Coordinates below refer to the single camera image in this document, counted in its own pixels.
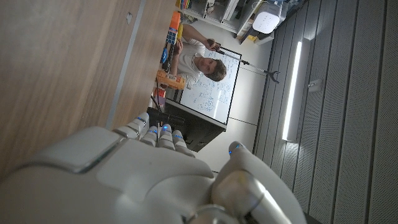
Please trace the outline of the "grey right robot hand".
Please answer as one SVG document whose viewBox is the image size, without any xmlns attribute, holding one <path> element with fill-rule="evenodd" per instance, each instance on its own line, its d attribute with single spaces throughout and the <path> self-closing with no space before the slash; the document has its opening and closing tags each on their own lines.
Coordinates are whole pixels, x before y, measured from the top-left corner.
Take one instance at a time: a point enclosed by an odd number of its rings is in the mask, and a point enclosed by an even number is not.
<svg viewBox="0 0 398 224">
<path fill-rule="evenodd" d="M 1 181 L 2 223 L 305 223 L 280 177 L 245 145 L 219 172 L 149 115 L 83 129 Z"/>
</svg>

